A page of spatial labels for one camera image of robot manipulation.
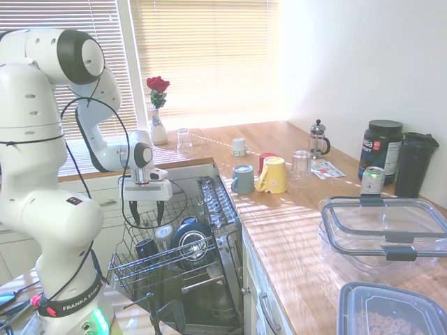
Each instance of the drinking glass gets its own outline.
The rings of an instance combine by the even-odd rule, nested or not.
[[[189,135],[189,129],[179,129],[177,131],[177,153],[189,156],[193,153],[193,143]]]
[[[310,182],[310,163],[312,152],[309,150],[297,150],[293,152],[292,169],[289,183],[294,187],[307,187]]]

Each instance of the yellow mug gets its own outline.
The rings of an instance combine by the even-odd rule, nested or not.
[[[259,176],[256,190],[259,192],[283,193],[287,191],[286,161],[281,157],[267,157]]]

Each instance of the white vase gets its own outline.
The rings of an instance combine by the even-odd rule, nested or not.
[[[151,125],[151,139],[155,145],[168,143],[168,133],[161,123],[158,109],[151,109],[152,125]]]

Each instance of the cereal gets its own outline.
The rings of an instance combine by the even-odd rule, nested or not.
[[[393,318],[373,312],[356,313],[356,326],[368,327],[364,331],[367,330],[369,335],[428,335],[402,318]]]

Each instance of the small white cup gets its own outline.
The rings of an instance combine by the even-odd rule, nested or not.
[[[250,151],[245,145],[245,139],[243,137],[237,137],[233,139],[233,156],[243,157],[249,152]]]

